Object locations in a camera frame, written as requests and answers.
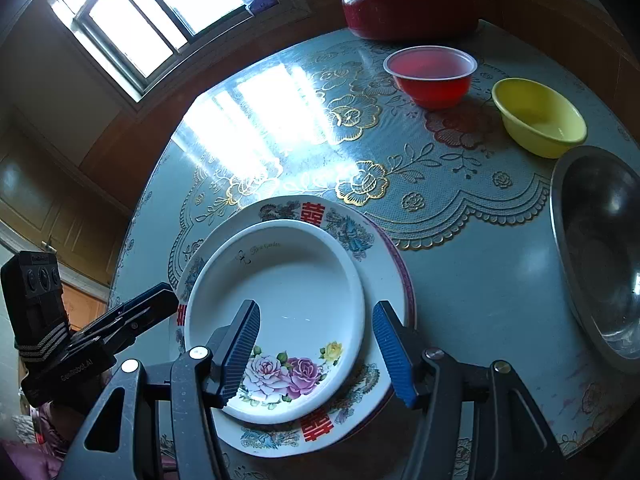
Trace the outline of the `stainless steel bowl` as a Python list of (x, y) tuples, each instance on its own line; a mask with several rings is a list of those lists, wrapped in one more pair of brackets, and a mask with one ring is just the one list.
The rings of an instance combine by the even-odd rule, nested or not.
[(574, 318), (608, 364), (637, 374), (639, 175), (602, 148), (573, 148), (553, 169), (550, 211)]

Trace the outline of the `red plastic bowl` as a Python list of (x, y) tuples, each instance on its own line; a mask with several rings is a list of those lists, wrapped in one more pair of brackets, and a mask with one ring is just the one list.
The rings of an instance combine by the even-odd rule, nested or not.
[(426, 110), (458, 105), (471, 88), (478, 63), (469, 53), (444, 46), (415, 46), (390, 54), (383, 62), (397, 87)]

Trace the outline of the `yellow plastic bowl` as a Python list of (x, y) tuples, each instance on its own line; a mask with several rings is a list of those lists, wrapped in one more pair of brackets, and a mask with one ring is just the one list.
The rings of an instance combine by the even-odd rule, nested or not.
[(509, 136), (524, 150), (558, 159), (587, 140), (585, 119), (560, 92), (525, 78), (504, 78), (491, 89)]

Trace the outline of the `green floral tablecloth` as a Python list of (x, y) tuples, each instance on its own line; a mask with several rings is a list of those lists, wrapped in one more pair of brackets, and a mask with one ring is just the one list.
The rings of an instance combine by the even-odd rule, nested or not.
[(296, 44), (201, 93), (134, 210), (110, 304), (159, 282), (186, 287), (210, 233), (284, 214), (330, 228), (364, 266), (392, 244), (425, 337), (455, 358), (511, 362), (575, 477), (634, 447), (638, 379), (593, 350), (570, 313), (551, 226), (553, 164), (503, 128), (492, 86), (540, 81), (572, 102), (587, 141), (637, 166), (637, 142), (589, 88), (535, 48), (483, 24), (463, 45), (470, 93), (427, 112), (383, 67), (390, 48), (347, 30)]

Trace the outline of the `window with frame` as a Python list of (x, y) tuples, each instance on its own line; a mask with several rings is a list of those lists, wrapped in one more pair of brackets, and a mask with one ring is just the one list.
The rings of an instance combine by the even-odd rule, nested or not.
[(242, 0), (47, 0), (89, 60), (134, 105), (217, 42), (306, 18), (306, 0), (251, 16)]

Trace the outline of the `white red-character pattern plate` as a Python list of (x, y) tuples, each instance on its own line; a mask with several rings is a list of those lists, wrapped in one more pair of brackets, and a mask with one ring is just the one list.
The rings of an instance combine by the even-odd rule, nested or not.
[(218, 437), (262, 457), (341, 440), (382, 408), (390, 375), (372, 333), (387, 301), (416, 322), (405, 263), (363, 214), (313, 195), (254, 203), (213, 230), (176, 289), (179, 352), (206, 344), (241, 304), (259, 333), (236, 395), (214, 411)]

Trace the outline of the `blue tissue pack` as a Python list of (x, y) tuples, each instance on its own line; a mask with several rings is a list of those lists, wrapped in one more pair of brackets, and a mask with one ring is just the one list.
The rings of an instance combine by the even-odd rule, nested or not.
[(242, 0), (245, 9), (251, 16), (256, 16), (271, 9), (279, 3), (279, 0)]

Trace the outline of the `purple jacket sleeve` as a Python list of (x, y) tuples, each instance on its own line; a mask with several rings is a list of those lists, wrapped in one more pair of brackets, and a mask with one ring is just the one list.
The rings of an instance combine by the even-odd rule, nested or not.
[(37, 410), (40, 443), (1, 440), (2, 479), (56, 479), (70, 444), (56, 429), (50, 404)]

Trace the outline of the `red electric cooker pot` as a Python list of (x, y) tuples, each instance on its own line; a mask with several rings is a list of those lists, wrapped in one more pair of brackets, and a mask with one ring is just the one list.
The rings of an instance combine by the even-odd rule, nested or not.
[(471, 35), (482, 0), (342, 0), (349, 30), (374, 41), (435, 40)]

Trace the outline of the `wooden door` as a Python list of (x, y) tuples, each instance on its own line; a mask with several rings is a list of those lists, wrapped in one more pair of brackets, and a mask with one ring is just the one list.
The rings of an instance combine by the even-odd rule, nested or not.
[(60, 263), (113, 284), (129, 218), (14, 126), (1, 133), (1, 220)]

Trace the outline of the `white rose pattern plate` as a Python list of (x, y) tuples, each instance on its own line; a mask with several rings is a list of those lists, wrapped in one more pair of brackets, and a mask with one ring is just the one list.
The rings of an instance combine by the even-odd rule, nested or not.
[(352, 371), (363, 340), (366, 307), (352, 258), (329, 233), (303, 221), (242, 230), (198, 274), (186, 307), (186, 344), (205, 344), (244, 300), (258, 304), (260, 327), (224, 411), (274, 425), (320, 408)]

